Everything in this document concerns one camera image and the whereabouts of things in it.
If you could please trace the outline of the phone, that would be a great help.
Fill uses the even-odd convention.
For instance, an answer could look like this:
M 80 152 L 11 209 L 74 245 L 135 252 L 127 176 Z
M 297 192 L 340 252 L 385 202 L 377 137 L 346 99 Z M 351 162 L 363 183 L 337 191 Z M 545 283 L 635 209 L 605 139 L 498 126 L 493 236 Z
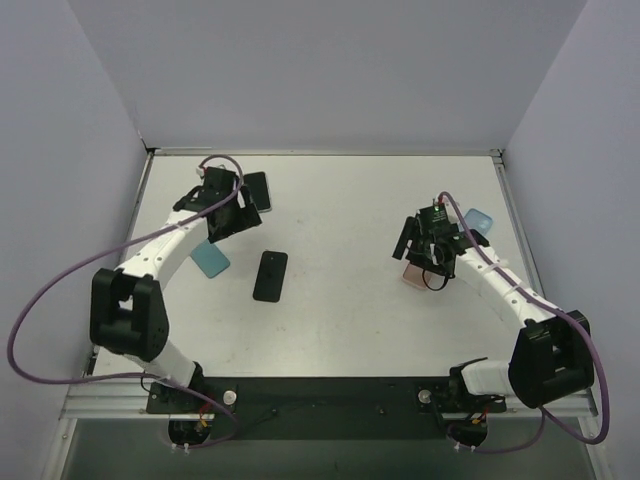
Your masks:
M 408 263 L 401 276 L 401 280 L 419 290 L 430 290 L 432 273 Z
M 272 199 L 266 173 L 259 171 L 246 174 L 244 176 L 244 182 L 250 190 L 253 203 L 258 212 L 270 212 L 272 210 Z

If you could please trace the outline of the light blue phone case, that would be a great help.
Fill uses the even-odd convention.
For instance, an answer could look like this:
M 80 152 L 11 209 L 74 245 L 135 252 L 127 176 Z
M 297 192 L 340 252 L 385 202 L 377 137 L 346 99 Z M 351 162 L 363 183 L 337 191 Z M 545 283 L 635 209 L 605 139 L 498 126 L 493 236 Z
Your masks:
M 476 230 L 483 236 L 486 236 L 493 226 L 493 219 L 475 208 L 471 208 L 466 212 L 464 220 L 469 229 Z

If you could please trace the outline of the teal smartphone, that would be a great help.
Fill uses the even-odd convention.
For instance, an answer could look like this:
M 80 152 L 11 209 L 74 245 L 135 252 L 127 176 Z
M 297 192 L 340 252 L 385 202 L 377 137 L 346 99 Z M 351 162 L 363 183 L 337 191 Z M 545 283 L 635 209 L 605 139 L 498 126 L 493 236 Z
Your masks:
M 230 267 L 227 256 L 207 240 L 192 250 L 190 258 L 208 279 L 215 278 Z

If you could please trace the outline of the black smartphone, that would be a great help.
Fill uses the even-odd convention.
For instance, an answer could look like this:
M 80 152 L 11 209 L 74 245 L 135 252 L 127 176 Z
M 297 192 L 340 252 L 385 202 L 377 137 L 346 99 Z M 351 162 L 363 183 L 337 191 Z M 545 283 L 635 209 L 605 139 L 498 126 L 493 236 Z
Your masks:
M 264 251 L 261 255 L 252 298 L 260 302 L 280 301 L 288 264 L 288 254 Z

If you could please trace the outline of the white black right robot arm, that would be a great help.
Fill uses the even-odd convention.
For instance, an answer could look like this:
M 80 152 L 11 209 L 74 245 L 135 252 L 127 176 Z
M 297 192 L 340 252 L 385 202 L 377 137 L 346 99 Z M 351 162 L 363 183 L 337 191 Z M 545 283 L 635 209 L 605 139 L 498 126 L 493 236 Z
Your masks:
M 472 396 L 514 395 L 538 408 L 591 387 L 589 323 L 565 313 L 526 287 L 476 230 L 462 232 L 442 203 L 406 218 L 392 254 L 445 282 L 469 286 L 517 335 L 508 360 L 464 364 L 460 377 Z

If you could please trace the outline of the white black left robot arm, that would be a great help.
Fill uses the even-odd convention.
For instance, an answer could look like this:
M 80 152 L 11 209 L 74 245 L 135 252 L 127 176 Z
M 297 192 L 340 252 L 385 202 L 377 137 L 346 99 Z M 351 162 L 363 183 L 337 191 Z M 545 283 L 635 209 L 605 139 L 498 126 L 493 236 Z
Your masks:
M 201 167 L 201 183 L 172 207 L 162 228 L 116 269 L 92 279 L 90 340 L 171 385 L 170 400 L 183 411 L 204 402 L 201 366 L 169 340 L 163 290 L 192 251 L 261 224 L 241 173 Z

